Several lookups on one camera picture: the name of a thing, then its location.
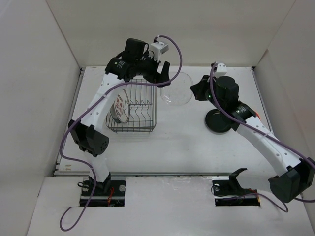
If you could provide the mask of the clear glass plate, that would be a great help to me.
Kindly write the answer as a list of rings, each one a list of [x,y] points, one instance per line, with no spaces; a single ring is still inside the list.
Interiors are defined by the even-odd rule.
[[[192,78],[184,72],[171,82],[171,85],[160,88],[160,96],[168,105],[182,106],[187,104],[192,98]]]

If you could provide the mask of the black round plate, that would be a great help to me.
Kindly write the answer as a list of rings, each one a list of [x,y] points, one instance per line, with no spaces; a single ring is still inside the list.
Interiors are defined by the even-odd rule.
[[[205,125],[216,134],[223,134],[231,129],[231,126],[223,120],[218,109],[212,109],[206,114]]]

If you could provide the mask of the white plate red characters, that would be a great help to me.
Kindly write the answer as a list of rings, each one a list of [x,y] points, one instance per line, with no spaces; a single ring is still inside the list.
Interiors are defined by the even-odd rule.
[[[116,110],[117,117],[120,120],[120,122],[127,123],[130,117],[130,110],[129,110],[129,97],[127,95],[125,88],[118,94],[113,104]]]

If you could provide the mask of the green rimmed white plate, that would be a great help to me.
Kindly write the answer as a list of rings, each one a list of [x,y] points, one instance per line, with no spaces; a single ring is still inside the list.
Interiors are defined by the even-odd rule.
[[[121,123],[120,120],[119,120],[118,117],[117,117],[114,104],[112,104],[112,106],[111,106],[109,112],[110,112],[110,115],[111,115],[112,119],[114,120],[114,122],[116,122],[116,123]]]

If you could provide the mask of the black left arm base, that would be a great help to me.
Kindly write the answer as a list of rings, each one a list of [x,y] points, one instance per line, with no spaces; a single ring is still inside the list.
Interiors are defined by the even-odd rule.
[[[81,188],[79,205],[85,206],[94,188],[94,180],[88,177],[77,186]],[[105,183],[97,183],[92,194],[89,207],[124,207],[125,206],[125,180],[112,180],[108,178]]]

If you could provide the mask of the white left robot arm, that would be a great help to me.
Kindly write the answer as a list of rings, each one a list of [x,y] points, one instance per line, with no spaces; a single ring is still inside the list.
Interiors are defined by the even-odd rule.
[[[129,38],[125,49],[108,62],[99,89],[87,111],[79,121],[71,120],[68,124],[75,144],[87,153],[87,163],[92,168],[89,182],[99,195],[105,195],[110,190],[110,171],[105,157],[109,138],[104,134],[104,120],[119,93],[127,85],[133,84],[135,77],[143,77],[149,86],[163,87],[170,84],[170,63],[166,61],[162,71],[158,72],[160,57],[168,49],[168,44],[162,41],[154,40],[148,44]]]

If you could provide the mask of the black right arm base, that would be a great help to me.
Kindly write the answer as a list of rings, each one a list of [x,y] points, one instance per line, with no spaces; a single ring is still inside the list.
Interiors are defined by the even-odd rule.
[[[217,207],[260,206],[256,189],[243,188],[237,176],[247,168],[239,168],[227,176],[212,177],[211,192]]]

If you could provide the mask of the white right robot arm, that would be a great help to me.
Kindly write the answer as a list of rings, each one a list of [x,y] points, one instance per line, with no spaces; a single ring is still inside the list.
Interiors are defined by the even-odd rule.
[[[264,127],[257,113],[239,100],[239,86],[229,76],[204,75],[190,90],[197,101],[209,101],[219,112],[209,128],[221,133],[233,129],[246,138],[273,167],[276,176],[262,181],[263,188],[280,201],[289,203],[309,188],[315,174],[315,163],[280,142]]]

